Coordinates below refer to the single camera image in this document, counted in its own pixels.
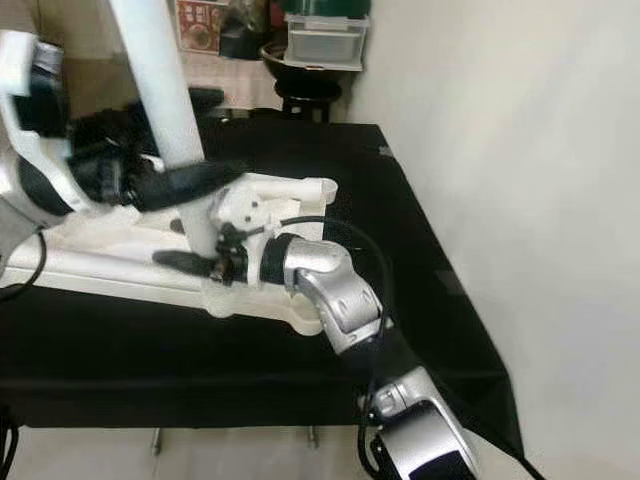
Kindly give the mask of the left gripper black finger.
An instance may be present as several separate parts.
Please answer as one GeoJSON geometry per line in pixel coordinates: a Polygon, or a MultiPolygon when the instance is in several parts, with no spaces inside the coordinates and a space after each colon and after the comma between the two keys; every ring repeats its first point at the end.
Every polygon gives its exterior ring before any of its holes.
{"type": "MultiPolygon", "coordinates": [[[[221,88],[188,88],[189,101],[197,127],[211,122],[223,105],[221,88]]],[[[145,106],[140,100],[128,102],[122,108],[109,108],[82,116],[72,122],[72,150],[115,145],[136,148],[142,154],[157,154],[157,145],[145,106]]]]}
{"type": "Polygon", "coordinates": [[[242,165],[195,163],[134,179],[134,207],[141,212],[170,209],[209,197],[246,174],[242,165]]]}

